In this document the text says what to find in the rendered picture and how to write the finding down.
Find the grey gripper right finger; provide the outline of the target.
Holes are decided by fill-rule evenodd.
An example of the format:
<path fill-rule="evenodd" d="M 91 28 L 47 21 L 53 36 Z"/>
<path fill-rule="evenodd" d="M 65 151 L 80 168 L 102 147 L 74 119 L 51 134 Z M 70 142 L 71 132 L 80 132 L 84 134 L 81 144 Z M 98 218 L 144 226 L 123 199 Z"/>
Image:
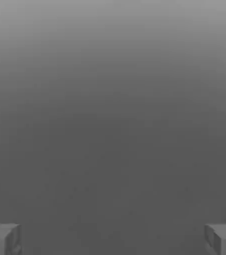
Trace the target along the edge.
<path fill-rule="evenodd" d="M 226 255 L 226 224 L 205 224 L 204 238 L 209 255 Z"/>

